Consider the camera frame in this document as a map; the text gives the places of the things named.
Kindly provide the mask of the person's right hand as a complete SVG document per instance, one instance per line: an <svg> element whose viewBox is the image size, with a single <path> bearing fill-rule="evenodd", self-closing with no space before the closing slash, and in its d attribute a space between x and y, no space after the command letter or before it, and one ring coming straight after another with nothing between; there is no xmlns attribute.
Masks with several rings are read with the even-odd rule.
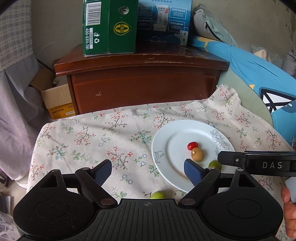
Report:
<svg viewBox="0 0 296 241"><path fill-rule="evenodd" d="M296 205L290 199L290 191L284 185L281 189L283 200L283 214L285 219L285 232L289 238L296 238Z"/></svg>

